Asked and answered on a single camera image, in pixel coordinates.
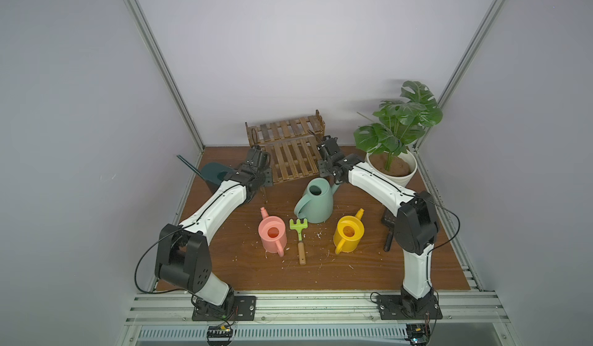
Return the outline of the dark teal watering can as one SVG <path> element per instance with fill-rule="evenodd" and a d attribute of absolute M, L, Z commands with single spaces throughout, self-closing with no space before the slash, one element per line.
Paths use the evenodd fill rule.
<path fill-rule="evenodd" d="M 210 162 L 204 165 L 201 169 L 198 169 L 180 154 L 177 154 L 176 157 L 206 183 L 212 194 L 214 194 L 219 189 L 220 185 L 225 181 L 225 176 L 229 172 L 233 171 L 233 169 L 229 166 L 217 162 Z"/>

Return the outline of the wooden slatted shelf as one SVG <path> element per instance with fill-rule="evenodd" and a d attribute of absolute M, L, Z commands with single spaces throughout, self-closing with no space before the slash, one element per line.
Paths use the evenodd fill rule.
<path fill-rule="evenodd" d="M 267 124 L 246 125 L 248 142 L 270 154 L 274 184 L 318 176 L 321 160 L 317 145 L 325 135 L 325 123 L 319 111 L 307 117 L 295 117 Z"/>

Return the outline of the light green watering can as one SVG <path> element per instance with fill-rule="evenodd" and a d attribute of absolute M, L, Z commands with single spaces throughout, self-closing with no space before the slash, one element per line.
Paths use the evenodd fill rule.
<path fill-rule="evenodd" d="M 326 222 L 333 213 L 334 194 L 339 187 L 338 184 L 331 185 L 327 179 L 311 180 L 293 213 L 298 219 L 307 219 L 309 223 Z"/>

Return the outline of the pink watering can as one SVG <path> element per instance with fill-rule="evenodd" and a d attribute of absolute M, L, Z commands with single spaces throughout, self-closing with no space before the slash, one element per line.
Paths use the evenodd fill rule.
<path fill-rule="evenodd" d="M 258 233 L 264 250 L 284 257 L 287 245 L 285 222 L 278 216 L 271 216 L 264 207 L 260 208 L 260 213 L 262 220 L 258 226 Z"/>

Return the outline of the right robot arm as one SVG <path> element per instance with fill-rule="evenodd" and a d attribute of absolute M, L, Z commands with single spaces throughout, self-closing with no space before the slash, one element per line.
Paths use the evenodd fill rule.
<path fill-rule="evenodd" d="M 317 149 L 321 165 L 336 182 L 360 188 L 395 217 L 393 236 L 405 261 L 402 295 L 414 301 L 434 297 L 430 273 L 439 222 L 433 197 L 395 184 L 356 154 L 345 155 L 336 137 L 323 137 Z"/>

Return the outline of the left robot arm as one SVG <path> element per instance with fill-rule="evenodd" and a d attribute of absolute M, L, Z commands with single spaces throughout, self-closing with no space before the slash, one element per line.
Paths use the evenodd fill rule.
<path fill-rule="evenodd" d="M 249 203 L 271 181 L 270 154 L 253 146 L 246 160 L 224 176 L 205 204 L 177 226 L 168 224 L 157 242 L 154 275 L 214 307 L 231 301 L 230 285 L 212 272 L 209 245 L 235 209 Z"/>

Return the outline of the yellow watering can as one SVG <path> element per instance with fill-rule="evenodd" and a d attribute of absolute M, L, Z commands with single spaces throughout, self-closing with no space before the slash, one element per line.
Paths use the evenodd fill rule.
<path fill-rule="evenodd" d="M 339 221 L 334 232 L 333 242 L 335 246 L 334 253 L 352 253 L 357 248 L 364 236 L 364 224 L 362 217 L 364 210 L 359 209 L 354 216 L 343 216 Z"/>

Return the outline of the green toy rake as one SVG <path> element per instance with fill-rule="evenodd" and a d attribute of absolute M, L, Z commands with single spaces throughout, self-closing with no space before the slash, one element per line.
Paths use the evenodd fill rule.
<path fill-rule="evenodd" d="M 304 240 L 303 240 L 303 231 L 308 227 L 308 220 L 307 219 L 291 219 L 289 221 L 289 227 L 290 227 L 290 230 L 294 230 L 297 233 L 299 262 L 300 262 L 301 266 L 304 266 L 307 263 L 307 259 L 306 259 L 306 250 L 305 250 Z"/>

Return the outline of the white ribbed plant pot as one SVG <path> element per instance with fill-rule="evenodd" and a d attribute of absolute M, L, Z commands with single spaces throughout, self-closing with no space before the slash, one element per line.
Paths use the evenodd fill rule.
<path fill-rule="evenodd" d="M 387 179 L 404 187 L 408 185 L 418 170 L 416 157 L 410 151 L 395 157 L 390 157 L 389 153 L 367 153 L 365 161 Z"/>

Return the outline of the green monstera plant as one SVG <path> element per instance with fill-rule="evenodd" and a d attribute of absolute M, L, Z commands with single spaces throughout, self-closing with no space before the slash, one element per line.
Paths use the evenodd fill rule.
<path fill-rule="evenodd" d="M 407 153 L 409 145 L 443 120 L 435 95 L 417 80 L 406 80 L 400 96 L 383 100 L 373 115 L 369 124 L 355 130 L 355 145 L 365 153 L 390 157 Z"/>

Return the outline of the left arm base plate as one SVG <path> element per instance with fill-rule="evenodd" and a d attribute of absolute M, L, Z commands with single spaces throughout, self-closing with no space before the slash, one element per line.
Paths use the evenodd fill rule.
<path fill-rule="evenodd" d="M 256 310 L 256 296 L 236 296 L 230 293 L 221 305 L 214 305 L 199 297 L 191 302 L 193 321 L 253 321 Z"/>

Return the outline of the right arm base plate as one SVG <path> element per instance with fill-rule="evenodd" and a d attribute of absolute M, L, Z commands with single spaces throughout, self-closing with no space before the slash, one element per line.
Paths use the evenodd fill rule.
<path fill-rule="evenodd" d="M 425 321 L 441 320 L 443 313 L 434 293 L 429 293 L 421 299 L 411 295 L 375 295 L 373 301 L 377 304 L 382 320 Z"/>

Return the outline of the aluminium front rail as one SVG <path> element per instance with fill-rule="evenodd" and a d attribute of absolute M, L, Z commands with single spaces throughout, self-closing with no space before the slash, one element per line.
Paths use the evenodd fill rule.
<path fill-rule="evenodd" d="M 382 315 L 408 318 L 398 302 L 380 304 L 369 291 L 243 291 L 255 296 L 253 324 L 380 324 Z M 194 310 L 189 294 L 137 295 L 124 323 L 126 325 L 190 324 Z M 510 319 L 494 292 L 439 292 L 439 307 L 445 323 L 508 323 Z"/>

